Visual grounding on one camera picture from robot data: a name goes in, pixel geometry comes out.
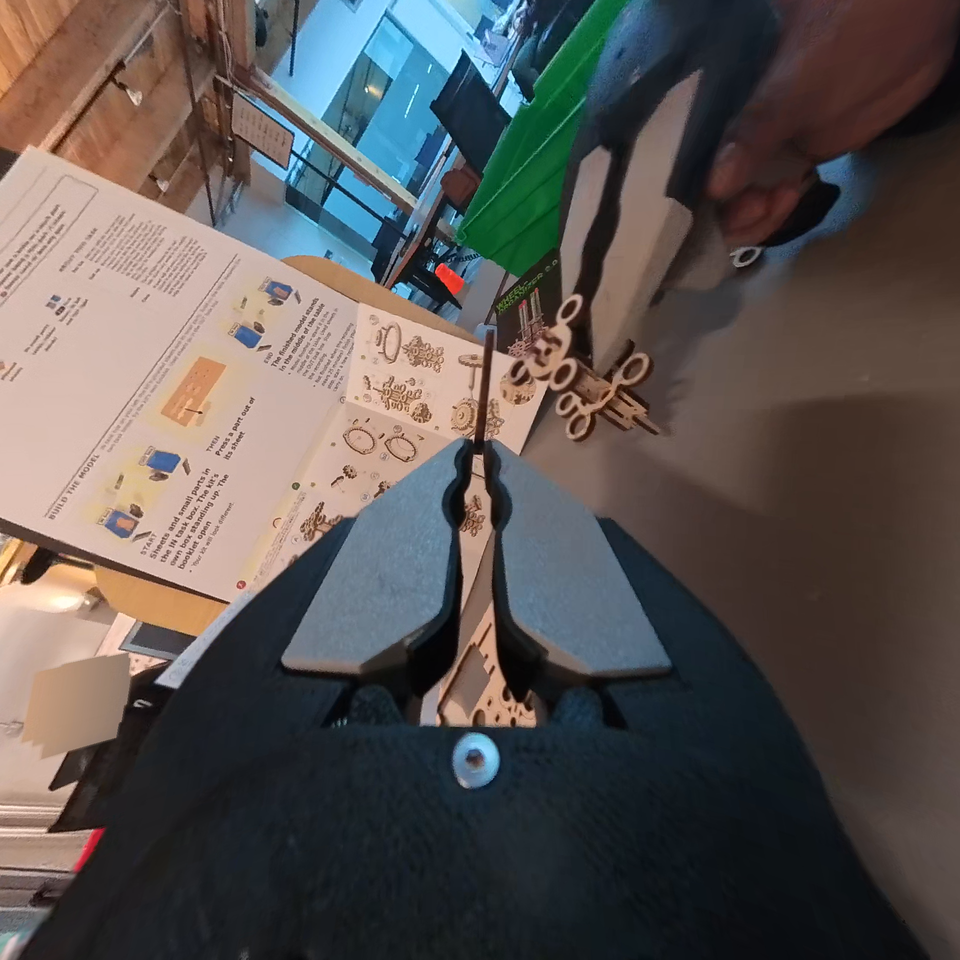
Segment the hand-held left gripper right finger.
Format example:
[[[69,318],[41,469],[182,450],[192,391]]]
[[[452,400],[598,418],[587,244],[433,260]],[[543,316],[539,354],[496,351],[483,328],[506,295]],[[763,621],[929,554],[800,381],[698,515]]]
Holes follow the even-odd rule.
[[[510,691],[663,677],[666,648],[599,519],[503,443],[484,454],[493,510],[491,604]]]

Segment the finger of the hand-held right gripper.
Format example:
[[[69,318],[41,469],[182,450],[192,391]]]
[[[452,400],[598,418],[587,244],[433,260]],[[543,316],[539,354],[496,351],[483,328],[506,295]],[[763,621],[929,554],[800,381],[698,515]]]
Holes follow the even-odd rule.
[[[582,307],[571,322],[574,350],[594,368],[611,368],[639,310],[640,251],[632,208],[640,182],[635,144],[596,145],[570,158],[560,230],[562,294]]]
[[[703,190],[710,139],[702,135],[706,69],[658,102],[635,90],[597,129],[607,155],[606,199],[594,294],[594,365],[610,367],[686,241]]]

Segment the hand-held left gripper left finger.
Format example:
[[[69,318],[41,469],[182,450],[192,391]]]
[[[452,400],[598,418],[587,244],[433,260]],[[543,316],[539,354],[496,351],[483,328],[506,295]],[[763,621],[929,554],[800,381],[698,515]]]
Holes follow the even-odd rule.
[[[458,649],[470,482],[471,443],[456,440],[361,510],[282,666],[399,695],[437,686]]]

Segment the wooden laser-cut parts sheet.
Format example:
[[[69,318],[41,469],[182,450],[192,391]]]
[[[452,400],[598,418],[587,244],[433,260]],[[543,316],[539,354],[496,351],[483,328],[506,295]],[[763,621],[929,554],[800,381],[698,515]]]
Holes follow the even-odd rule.
[[[536,387],[515,387],[506,371],[511,362],[495,351],[496,336],[486,333],[474,365],[478,383],[470,386],[470,404],[454,406],[456,438],[514,443],[519,452],[539,406]],[[517,700],[501,669],[493,603],[494,507],[487,491],[484,455],[475,448],[471,476],[463,496],[459,545],[462,606],[458,649],[449,671],[425,695],[418,722],[426,727],[534,728],[537,701],[532,694]]]

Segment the wooden gear model assembly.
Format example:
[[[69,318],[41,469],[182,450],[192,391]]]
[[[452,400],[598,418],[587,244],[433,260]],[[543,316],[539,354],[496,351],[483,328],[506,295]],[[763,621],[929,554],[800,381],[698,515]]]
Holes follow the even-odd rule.
[[[587,316],[582,294],[567,297],[558,307],[554,324],[540,330],[527,354],[512,362],[508,381],[514,388],[544,383],[555,393],[555,411],[565,421],[570,441],[588,438],[598,418],[622,431],[641,428],[660,435],[662,429],[651,419],[649,406],[635,392],[653,372],[652,358],[628,342],[611,371],[597,373],[573,349],[574,332]]]

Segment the black model kit box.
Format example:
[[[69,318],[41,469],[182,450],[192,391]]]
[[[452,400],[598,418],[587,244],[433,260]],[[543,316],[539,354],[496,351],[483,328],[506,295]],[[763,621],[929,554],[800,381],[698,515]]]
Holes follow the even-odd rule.
[[[494,306],[496,349],[513,358],[529,354],[543,329],[554,325],[562,303],[558,249],[549,250]]]

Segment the person's right hand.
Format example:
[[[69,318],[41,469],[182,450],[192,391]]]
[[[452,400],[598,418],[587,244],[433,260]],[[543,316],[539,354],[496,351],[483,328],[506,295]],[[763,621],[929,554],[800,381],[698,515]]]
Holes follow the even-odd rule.
[[[957,1],[775,5],[776,53],[728,127],[707,187],[735,247],[782,227],[811,169],[863,148],[924,102],[958,42]]]

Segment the green plastic bin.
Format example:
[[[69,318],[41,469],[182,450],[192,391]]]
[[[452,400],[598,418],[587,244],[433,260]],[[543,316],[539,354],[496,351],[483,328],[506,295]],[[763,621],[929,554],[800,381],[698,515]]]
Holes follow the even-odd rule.
[[[584,99],[625,1],[593,2],[486,164],[457,240],[516,277],[559,245],[560,203]]]

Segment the folded assembly instruction booklet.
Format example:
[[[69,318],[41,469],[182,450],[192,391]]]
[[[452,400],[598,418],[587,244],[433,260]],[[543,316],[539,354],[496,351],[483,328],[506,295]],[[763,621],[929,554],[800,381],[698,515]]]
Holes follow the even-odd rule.
[[[515,357],[494,351],[486,410],[486,437],[521,453],[546,395],[536,380],[516,386],[508,376]],[[253,579],[234,601],[158,677],[177,689],[234,607],[293,565],[443,447],[474,438],[482,380],[482,346],[361,304],[342,412],[332,414],[306,466],[300,490],[279,524]],[[482,458],[473,461],[460,526],[462,606],[473,591],[493,532]]]

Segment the white printed task card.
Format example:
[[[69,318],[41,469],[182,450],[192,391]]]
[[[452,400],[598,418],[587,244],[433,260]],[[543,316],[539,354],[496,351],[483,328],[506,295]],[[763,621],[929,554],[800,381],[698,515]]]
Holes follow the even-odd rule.
[[[1,516],[230,602],[303,541],[359,305],[28,148],[1,189]]]

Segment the black framed hanging sign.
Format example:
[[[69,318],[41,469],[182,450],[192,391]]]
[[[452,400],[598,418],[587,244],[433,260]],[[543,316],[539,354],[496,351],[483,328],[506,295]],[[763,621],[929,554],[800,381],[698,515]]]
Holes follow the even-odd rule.
[[[230,129],[234,138],[244,141],[275,166],[289,169],[294,132],[238,91],[232,94]]]

